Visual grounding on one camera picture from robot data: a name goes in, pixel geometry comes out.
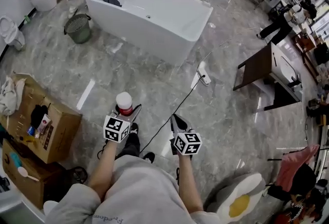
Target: bottle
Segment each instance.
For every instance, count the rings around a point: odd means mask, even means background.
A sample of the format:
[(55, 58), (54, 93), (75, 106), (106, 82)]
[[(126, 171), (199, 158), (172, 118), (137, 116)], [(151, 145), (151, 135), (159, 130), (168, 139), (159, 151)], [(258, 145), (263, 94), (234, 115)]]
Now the bottle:
[(133, 113), (133, 100), (128, 92), (124, 91), (116, 97), (117, 105), (123, 116), (129, 116)]

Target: bathtub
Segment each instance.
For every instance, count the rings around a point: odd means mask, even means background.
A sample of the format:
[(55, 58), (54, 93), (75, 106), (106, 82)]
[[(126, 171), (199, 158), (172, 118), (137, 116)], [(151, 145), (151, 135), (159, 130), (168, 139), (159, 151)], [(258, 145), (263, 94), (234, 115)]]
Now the bathtub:
[(212, 7), (200, 0), (86, 0), (99, 27), (173, 65), (187, 58)]

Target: trash bin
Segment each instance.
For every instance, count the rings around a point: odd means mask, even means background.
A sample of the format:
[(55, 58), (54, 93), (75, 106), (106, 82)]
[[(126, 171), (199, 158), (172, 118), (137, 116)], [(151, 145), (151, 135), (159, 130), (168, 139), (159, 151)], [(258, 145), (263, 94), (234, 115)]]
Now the trash bin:
[(90, 20), (90, 16), (86, 14), (74, 15), (65, 24), (64, 35), (68, 34), (77, 44), (87, 42), (92, 33), (88, 22)]

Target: tile floor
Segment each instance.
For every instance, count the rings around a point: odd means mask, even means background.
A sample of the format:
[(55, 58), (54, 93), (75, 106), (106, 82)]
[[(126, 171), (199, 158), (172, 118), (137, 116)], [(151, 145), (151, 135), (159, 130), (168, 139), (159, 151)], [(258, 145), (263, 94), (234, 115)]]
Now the tile floor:
[[(104, 143), (104, 117), (110, 113), (115, 96), (128, 91), (134, 104), (142, 104), (137, 123), (141, 147), (144, 147), (190, 91), (199, 62), (213, 51), (206, 59), (211, 84), (208, 87), (199, 84), (177, 112), (188, 119), (203, 138), (202, 149), (193, 157), (202, 198), (223, 179), (245, 172), (258, 171), (270, 182), (277, 166), (266, 159), (307, 145), (305, 101), (256, 113), (263, 94), (255, 86), (232, 91), (238, 64), (266, 45), (255, 34), (269, 21), (262, 10), (254, 10), (249, 0), (206, 1), (214, 7), (209, 22), (216, 27), (207, 24), (186, 61), (181, 66), (171, 66), (97, 29), (92, 23), (92, 38), (85, 44), (74, 44), (63, 35), (67, 4), (62, 0), (52, 11), (37, 13), (32, 22), (24, 26), (26, 49), (7, 51), (0, 62), (1, 81), (13, 71), (30, 73), (49, 93), (71, 108), (76, 108), (90, 80), (96, 82), (79, 111), (83, 120), (71, 155), (63, 162), (67, 167), (83, 166), (91, 173), (97, 163), (96, 154)], [(298, 54), (287, 44), (281, 47), (302, 74), (303, 98), (309, 100), (316, 96), (315, 84)], [(313, 122), (308, 123), (308, 141), (314, 142), (317, 128)], [(144, 153), (153, 151), (155, 164), (175, 176), (178, 160), (169, 150), (169, 138), (167, 124)], [(262, 198), (258, 209), (240, 223), (265, 221), (280, 205), (274, 198)]]

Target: black hair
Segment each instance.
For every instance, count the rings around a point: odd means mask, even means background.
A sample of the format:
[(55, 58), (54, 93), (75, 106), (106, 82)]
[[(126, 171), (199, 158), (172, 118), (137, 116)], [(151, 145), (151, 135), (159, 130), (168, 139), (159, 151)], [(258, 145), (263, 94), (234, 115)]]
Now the black hair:
[(317, 17), (317, 9), (315, 8), (314, 4), (310, 4), (307, 8), (307, 11), (309, 12), (309, 15), (312, 20), (314, 20)]
[[(328, 90), (329, 89), (329, 85), (325, 85), (324, 87), (323, 87), (323, 89), (325, 89), (325, 90)], [(318, 183), (317, 183), (319, 186), (322, 186), (323, 188), (324, 187), (326, 187), (327, 185), (328, 185), (328, 180), (326, 180), (326, 179), (320, 179), (319, 181), (318, 181)]]

